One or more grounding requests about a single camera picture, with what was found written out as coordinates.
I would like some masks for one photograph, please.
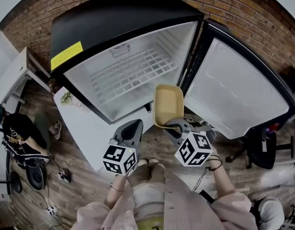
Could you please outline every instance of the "white cube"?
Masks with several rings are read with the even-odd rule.
[[[189,132],[181,146],[175,153],[175,157],[183,166],[202,166],[213,153],[206,132]]]
[[[109,145],[102,161],[107,171],[126,175],[137,163],[136,149]]]

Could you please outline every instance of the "beige plastic container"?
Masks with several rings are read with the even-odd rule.
[[[153,123],[160,128],[174,118],[184,117],[182,90],[173,85],[159,84],[153,96]]]

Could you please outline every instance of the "wire shelf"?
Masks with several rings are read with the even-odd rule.
[[[101,105],[178,68],[160,47],[155,47],[118,62],[91,76]]]

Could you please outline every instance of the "black t-shirt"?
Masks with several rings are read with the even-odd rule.
[[[26,115],[14,113],[6,116],[2,124],[2,130],[6,141],[10,142],[19,154],[40,153],[27,144],[23,144],[23,149],[20,149],[18,140],[21,139],[26,141],[29,136],[31,136],[42,148],[45,149],[47,146],[41,132]]]

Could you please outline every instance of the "refrigerator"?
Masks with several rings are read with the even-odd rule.
[[[294,114],[284,81],[203,18],[182,0],[89,0],[54,19],[51,74],[108,125],[148,115],[158,84],[229,139]]]

